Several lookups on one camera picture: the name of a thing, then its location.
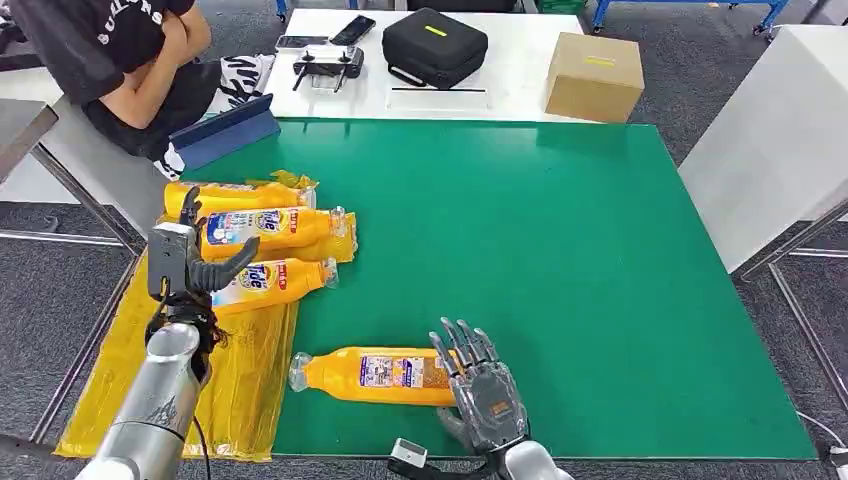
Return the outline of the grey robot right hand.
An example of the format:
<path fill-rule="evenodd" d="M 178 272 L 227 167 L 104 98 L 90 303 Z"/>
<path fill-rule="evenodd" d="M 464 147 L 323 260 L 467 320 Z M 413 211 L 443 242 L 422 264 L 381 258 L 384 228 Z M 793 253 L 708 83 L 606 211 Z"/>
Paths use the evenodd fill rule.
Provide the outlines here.
<path fill-rule="evenodd" d="M 526 407 L 516 381 L 494 343 L 480 328 L 464 320 L 440 319 L 449 341 L 429 333 L 447 372 L 456 414 L 440 414 L 460 443 L 477 454 L 504 450 L 530 438 Z"/>

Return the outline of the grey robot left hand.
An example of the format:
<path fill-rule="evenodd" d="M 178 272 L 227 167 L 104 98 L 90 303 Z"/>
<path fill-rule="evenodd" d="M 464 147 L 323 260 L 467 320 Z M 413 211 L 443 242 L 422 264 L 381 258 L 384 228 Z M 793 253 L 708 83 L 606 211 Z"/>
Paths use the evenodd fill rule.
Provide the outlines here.
<path fill-rule="evenodd" d="M 254 260 L 258 253 L 260 238 L 250 237 L 241 249 L 224 260 L 214 263 L 204 261 L 200 254 L 198 233 L 201 221 L 198 212 L 202 203 L 198 200 L 200 188 L 193 186 L 186 193 L 180 210 L 180 226 L 188 228 L 185 253 L 185 290 L 194 296 L 209 295 L 225 288 L 236 276 Z"/>

